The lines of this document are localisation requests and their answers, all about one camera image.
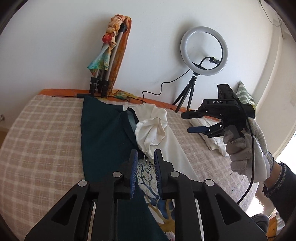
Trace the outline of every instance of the bed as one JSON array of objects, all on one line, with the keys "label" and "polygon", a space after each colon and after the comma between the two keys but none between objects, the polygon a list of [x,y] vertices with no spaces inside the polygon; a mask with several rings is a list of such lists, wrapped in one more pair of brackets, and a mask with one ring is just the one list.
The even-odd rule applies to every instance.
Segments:
[{"label": "bed", "polygon": [[[80,146],[83,99],[50,96],[75,93],[75,90],[44,90],[35,96],[14,122],[0,149],[0,214],[19,240],[24,240],[49,209],[84,178]],[[123,104],[113,98],[101,100]],[[218,150],[210,151],[199,134],[188,134],[191,124],[180,117],[180,112],[175,113],[173,106],[145,101],[166,108],[168,124],[199,181],[213,179],[238,201],[249,182],[231,171],[229,157],[222,156]],[[243,210],[247,210],[256,189],[257,185],[253,184],[240,204]]]}]

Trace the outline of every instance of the black cable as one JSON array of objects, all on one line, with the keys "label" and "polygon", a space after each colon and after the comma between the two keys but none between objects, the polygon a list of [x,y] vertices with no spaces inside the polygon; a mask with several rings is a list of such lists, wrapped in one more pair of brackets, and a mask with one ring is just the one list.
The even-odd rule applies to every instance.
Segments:
[{"label": "black cable", "polygon": [[201,60],[201,62],[200,62],[200,66],[202,65],[202,62],[205,61],[207,58],[211,58],[211,57],[209,57],[209,56],[204,57],[204,58]]},{"label": "black cable", "polygon": [[[200,65],[201,65],[201,64],[203,63],[203,61],[205,61],[207,58],[211,58],[211,57],[209,57],[209,56],[204,57],[204,58],[201,60]],[[170,81],[170,82],[162,82],[161,85],[160,85],[160,93],[159,93],[159,94],[155,94],[155,93],[152,93],[152,92],[149,92],[149,91],[142,91],[142,95],[143,95],[142,103],[144,102],[144,92],[145,92],[145,93],[152,94],[152,95],[161,95],[161,93],[162,93],[162,91],[163,91],[163,89],[162,89],[163,84],[169,84],[169,83],[172,83],[172,82],[174,82],[174,81],[180,79],[183,75],[187,74],[189,70],[190,70],[190,69],[188,69],[184,74],[182,74],[181,76],[179,76],[178,78],[176,78],[176,79],[174,79],[174,80],[172,80],[172,81]]]},{"label": "black cable", "polygon": [[[263,9],[263,11],[265,12],[265,9],[264,9],[264,7],[263,7],[263,5],[262,5],[262,3],[261,3],[261,0],[259,0],[259,3],[261,4],[261,7],[262,7],[262,9]],[[268,17],[268,15],[267,15],[267,13],[265,12],[265,14],[266,14],[266,17],[268,18],[268,20],[271,22],[271,24],[272,25],[274,25],[274,26],[276,26],[270,19],[269,19],[269,17]]]},{"label": "black cable", "polygon": [[132,99],[134,99],[134,100],[139,100],[139,101],[142,101],[142,103],[144,102],[144,103],[146,104],[146,102],[145,102],[144,100],[140,100],[140,99],[137,99],[137,98],[133,98],[133,97],[131,97],[131,96],[128,96],[127,98],[132,98]]},{"label": "black cable", "polygon": [[[77,95],[52,95],[52,97],[77,97]],[[133,98],[131,96],[128,96],[127,98],[119,98],[119,97],[114,97],[114,96],[106,96],[106,97],[113,97],[115,99],[119,99],[119,100],[126,100],[127,102],[129,102],[129,100],[127,98],[132,98],[132,99],[135,99],[135,100],[139,100],[139,101],[142,101],[142,103],[146,103],[145,101],[143,100],[140,100],[140,99],[137,99],[137,98]]]},{"label": "black cable", "polygon": [[143,95],[142,103],[144,102],[144,92],[146,92],[146,93],[150,93],[150,94],[152,94],[152,95],[161,95],[161,92],[162,92],[162,90],[163,90],[163,89],[162,89],[163,84],[169,84],[169,83],[172,83],[172,82],[174,82],[174,81],[180,79],[183,75],[187,74],[187,73],[189,72],[189,70],[190,70],[190,69],[188,69],[184,74],[182,74],[181,76],[179,76],[178,78],[176,78],[176,79],[174,79],[174,80],[172,80],[172,81],[170,81],[170,82],[162,82],[161,85],[160,85],[160,93],[159,93],[159,94],[155,94],[155,93],[152,93],[152,92],[149,92],[149,91],[142,91],[142,95]]},{"label": "black cable", "polygon": [[253,131],[250,125],[250,121],[249,118],[247,116],[246,111],[244,110],[242,103],[240,102],[239,98],[237,98],[237,102],[240,105],[240,107],[242,108],[242,110],[244,111],[248,126],[249,126],[249,130],[250,130],[250,134],[251,134],[251,138],[252,138],[252,176],[251,176],[251,181],[250,181],[250,185],[248,187],[248,189],[246,190],[246,192],[244,193],[244,195],[240,198],[240,200],[238,200],[237,205],[241,203],[241,201],[245,198],[245,196],[249,193],[253,182],[254,182],[254,173],[255,173],[255,147],[254,147],[254,135],[253,135]]},{"label": "black cable", "polygon": [[51,95],[52,97],[76,97],[76,95]]},{"label": "black cable", "polygon": [[104,97],[95,96],[95,98],[97,98],[97,99],[99,99],[99,98],[104,99],[105,97],[113,97],[113,98],[118,99],[118,100],[126,100],[127,102],[129,102],[128,99],[126,99],[126,98],[119,98],[119,97],[114,97],[114,96],[110,96],[110,95],[107,95],[107,96],[104,96]]}]

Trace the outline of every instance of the green striped pillow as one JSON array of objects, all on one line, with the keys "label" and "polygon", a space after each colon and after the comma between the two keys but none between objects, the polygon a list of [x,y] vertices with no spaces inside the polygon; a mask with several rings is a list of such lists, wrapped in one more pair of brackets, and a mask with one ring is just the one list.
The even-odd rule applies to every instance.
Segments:
[{"label": "green striped pillow", "polygon": [[236,92],[237,97],[239,98],[240,102],[243,104],[251,104],[255,109],[255,103],[253,97],[247,92],[246,87],[244,86],[243,82],[239,83],[239,87]]}]

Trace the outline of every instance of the ring light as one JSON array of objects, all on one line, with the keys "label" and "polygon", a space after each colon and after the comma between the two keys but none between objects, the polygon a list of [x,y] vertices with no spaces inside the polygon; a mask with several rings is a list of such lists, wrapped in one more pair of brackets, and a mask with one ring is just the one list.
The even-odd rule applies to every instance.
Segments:
[{"label": "ring light", "polygon": [[[217,39],[217,41],[219,42],[221,49],[222,49],[222,58],[221,58],[220,63],[215,68],[212,68],[209,70],[199,68],[196,65],[194,65],[192,63],[192,61],[189,59],[189,56],[187,53],[187,43],[188,43],[188,40],[191,38],[191,36],[195,33],[208,33],[208,34],[212,35],[213,37],[215,37],[215,39]],[[201,74],[201,75],[214,75],[214,74],[219,73],[225,67],[225,65],[227,63],[227,59],[228,59],[228,48],[225,43],[225,40],[222,38],[222,36],[219,33],[217,33],[215,30],[208,28],[208,27],[199,26],[199,27],[195,27],[195,28],[192,28],[189,31],[187,31],[181,40],[180,50],[181,50],[181,56],[182,56],[185,64],[191,70],[193,70],[194,72]]]}]

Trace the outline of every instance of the white knit glove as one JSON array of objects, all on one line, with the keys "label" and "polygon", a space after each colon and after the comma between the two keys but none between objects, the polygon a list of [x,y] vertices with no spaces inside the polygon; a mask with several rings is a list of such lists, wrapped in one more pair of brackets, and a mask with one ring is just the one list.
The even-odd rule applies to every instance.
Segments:
[{"label": "white knit glove", "polygon": [[[274,164],[274,158],[267,150],[267,144],[262,130],[252,118],[249,122],[254,135],[255,169],[254,182],[264,182],[270,177],[270,172]],[[252,137],[249,129],[243,129],[244,138],[239,137],[235,126],[225,128],[223,142],[226,151],[230,155],[230,167],[233,172],[239,175],[246,175],[251,181],[252,176]]]}]

